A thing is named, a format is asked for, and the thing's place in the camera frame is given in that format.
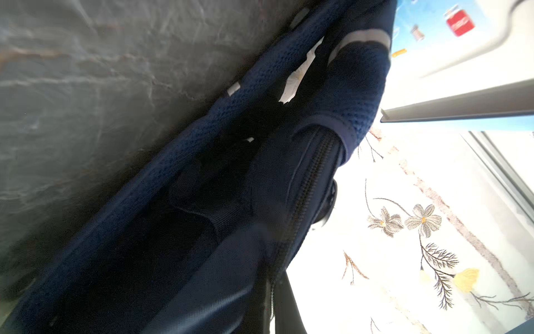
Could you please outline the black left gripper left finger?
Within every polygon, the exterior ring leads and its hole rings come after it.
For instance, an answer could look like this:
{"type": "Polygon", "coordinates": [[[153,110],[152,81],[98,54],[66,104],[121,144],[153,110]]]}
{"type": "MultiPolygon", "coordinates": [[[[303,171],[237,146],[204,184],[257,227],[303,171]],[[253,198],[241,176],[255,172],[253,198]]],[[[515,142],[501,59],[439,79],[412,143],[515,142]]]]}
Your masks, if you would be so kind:
{"type": "Polygon", "coordinates": [[[234,334],[268,334],[271,324],[271,282],[268,270],[259,270],[245,314],[234,334]]]}

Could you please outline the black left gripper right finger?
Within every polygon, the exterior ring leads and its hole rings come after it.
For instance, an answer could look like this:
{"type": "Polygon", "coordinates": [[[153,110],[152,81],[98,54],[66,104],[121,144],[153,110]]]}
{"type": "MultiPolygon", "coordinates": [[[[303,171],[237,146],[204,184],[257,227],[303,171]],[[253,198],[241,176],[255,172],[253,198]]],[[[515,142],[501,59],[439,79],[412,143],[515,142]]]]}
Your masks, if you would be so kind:
{"type": "Polygon", "coordinates": [[[275,285],[273,306],[276,334],[307,334],[286,272],[275,285]]]}

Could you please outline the navy blue backpack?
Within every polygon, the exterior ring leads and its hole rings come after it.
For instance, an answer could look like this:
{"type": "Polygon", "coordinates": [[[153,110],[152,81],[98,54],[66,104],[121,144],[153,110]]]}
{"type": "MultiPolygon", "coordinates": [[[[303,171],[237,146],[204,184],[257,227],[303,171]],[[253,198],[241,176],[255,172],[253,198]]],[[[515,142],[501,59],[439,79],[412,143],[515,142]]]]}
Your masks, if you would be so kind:
{"type": "Polygon", "coordinates": [[[234,333],[337,197],[391,64],[395,1],[323,1],[22,295],[3,333],[234,333]]]}

